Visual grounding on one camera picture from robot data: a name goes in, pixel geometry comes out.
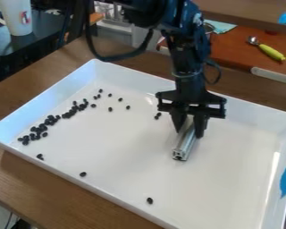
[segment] wooden table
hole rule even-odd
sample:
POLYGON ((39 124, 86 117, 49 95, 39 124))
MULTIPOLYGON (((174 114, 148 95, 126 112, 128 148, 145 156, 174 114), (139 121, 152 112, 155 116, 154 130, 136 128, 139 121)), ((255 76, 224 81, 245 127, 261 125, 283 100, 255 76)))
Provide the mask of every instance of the wooden table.
POLYGON ((278 24, 286 12, 286 0, 193 0, 205 17, 262 30, 286 33, 286 25, 278 24))
MULTIPOLYGON (((248 36, 256 36, 262 44, 280 51, 286 56, 286 34, 269 34, 264 30, 238 26, 224 34, 212 34, 212 54, 218 64, 232 69, 250 72, 253 67, 286 74, 286 61, 280 63, 247 42, 248 36)), ((165 40, 157 45, 157 50, 169 53, 165 40)))
MULTIPOLYGON (((97 40, 103 54, 128 48, 97 40)), ((83 38, 0 83, 0 120, 93 58, 83 38)), ((170 75, 167 56, 145 53, 118 64, 162 77, 170 75)), ((211 90, 286 111, 286 84, 223 69, 211 90)), ((0 204, 39 228, 160 228, 124 208, 83 190, 0 149, 0 204)))

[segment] black bean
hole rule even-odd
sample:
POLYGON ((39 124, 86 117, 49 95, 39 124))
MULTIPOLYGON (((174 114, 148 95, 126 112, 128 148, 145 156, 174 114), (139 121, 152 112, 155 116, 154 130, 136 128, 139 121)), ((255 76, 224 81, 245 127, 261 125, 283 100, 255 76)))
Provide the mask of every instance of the black bean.
POLYGON ((38 154, 38 155, 36 156, 36 158, 38 158, 38 159, 40 159, 40 160, 44 160, 44 158, 43 158, 43 155, 42 155, 42 154, 38 154))
POLYGON ((45 125, 49 125, 51 123, 51 121, 49 119, 45 120, 45 125))
POLYGON ((147 198, 147 203, 148 203, 148 204, 153 204, 153 203, 154 203, 154 200, 151 199, 150 197, 148 197, 148 198, 147 198))
POLYGON ((82 173, 80 173, 80 176, 81 177, 85 177, 87 175, 87 173, 86 172, 82 172, 82 173))
POLYGON ((39 125, 40 130, 43 130, 46 126, 42 123, 39 125))

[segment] table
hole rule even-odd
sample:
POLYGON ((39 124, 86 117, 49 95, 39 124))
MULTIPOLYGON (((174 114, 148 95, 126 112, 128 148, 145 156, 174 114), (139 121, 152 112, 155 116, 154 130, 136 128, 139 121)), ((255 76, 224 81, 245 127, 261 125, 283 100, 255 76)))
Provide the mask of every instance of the table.
MULTIPOLYGON (((262 44, 279 50, 286 56, 286 34, 269 34, 264 30, 238 26, 225 34, 212 34, 210 57, 218 64, 232 69, 250 72, 253 67, 286 74, 286 61, 274 61, 259 48, 247 43, 248 36, 257 36, 262 44)), ((157 45, 157 50, 169 53, 166 41, 157 45)))
POLYGON ((0 24, 0 80, 55 50, 63 26, 63 16, 32 11, 33 32, 11 36, 0 24))
MULTIPOLYGON (((96 38, 103 55, 130 50, 96 38)), ((0 83, 0 119, 93 58, 84 38, 53 52, 0 83)), ((170 59, 145 53, 118 62, 135 70, 170 77, 170 59)), ((286 111, 286 84, 223 69, 211 90, 286 111)), ((159 229, 128 210, 0 149, 0 204, 40 228, 159 229)))
POLYGON ((286 33, 286 25, 278 24, 280 15, 286 12, 286 0, 195 0, 205 17, 286 33))
POLYGON ((6 26, 0 24, 0 56, 17 55, 26 48, 33 48, 41 42, 57 37, 63 16, 32 10, 33 32, 27 36, 11 36, 6 26))

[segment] orange surface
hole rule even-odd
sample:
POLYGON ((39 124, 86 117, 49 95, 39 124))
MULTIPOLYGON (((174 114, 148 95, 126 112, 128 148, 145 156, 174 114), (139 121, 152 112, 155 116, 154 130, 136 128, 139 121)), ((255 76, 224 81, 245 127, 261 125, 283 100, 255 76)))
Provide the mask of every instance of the orange surface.
POLYGON ((262 53, 258 47, 246 42, 248 36, 257 36, 262 44, 266 44, 286 56, 286 35, 270 35, 262 30, 247 27, 237 27, 225 34, 213 35, 212 54, 217 63, 222 66, 249 71, 252 67, 286 74, 286 61, 279 63, 262 53))

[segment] white tray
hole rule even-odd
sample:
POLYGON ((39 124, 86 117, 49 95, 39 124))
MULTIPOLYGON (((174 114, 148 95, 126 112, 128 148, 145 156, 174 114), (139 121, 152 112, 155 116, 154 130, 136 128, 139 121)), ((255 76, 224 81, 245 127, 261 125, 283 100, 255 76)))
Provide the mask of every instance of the white tray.
POLYGON ((172 160, 178 137, 170 116, 154 119, 154 94, 173 88, 172 81, 93 60, 4 118, 0 144, 165 228, 282 228, 286 113, 226 97, 227 119, 211 119, 183 163, 172 160), (47 138, 26 147, 17 141, 46 116, 66 112, 73 100, 93 101, 100 88, 105 92, 97 108, 59 121, 47 138))

